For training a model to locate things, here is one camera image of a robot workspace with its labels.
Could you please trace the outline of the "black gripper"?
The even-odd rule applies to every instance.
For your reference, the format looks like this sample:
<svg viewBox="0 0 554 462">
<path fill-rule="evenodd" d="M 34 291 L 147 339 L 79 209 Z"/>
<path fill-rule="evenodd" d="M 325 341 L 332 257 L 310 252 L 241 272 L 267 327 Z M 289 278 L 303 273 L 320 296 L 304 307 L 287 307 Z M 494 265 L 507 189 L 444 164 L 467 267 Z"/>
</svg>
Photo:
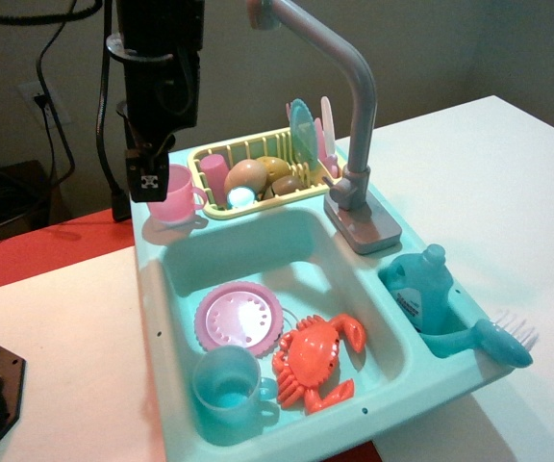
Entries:
<svg viewBox="0 0 554 462">
<path fill-rule="evenodd" d="M 176 133 L 197 123 L 200 56 L 178 47 L 160 57 L 143 57 L 122 49 L 126 99 L 118 112 L 124 118 L 127 183 L 137 203 L 163 202 L 168 189 L 168 154 Z"/>
</svg>

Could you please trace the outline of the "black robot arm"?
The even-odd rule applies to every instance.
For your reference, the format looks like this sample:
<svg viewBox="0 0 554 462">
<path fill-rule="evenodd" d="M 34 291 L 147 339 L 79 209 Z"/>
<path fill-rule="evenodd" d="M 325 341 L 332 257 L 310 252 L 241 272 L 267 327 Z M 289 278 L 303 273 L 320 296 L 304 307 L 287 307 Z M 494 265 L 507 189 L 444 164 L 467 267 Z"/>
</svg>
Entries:
<svg viewBox="0 0 554 462">
<path fill-rule="evenodd" d="M 128 189 L 136 202 L 162 202 L 175 133 L 197 123 L 205 3 L 118 1 L 116 11 L 105 45 L 123 65 Z"/>
</svg>

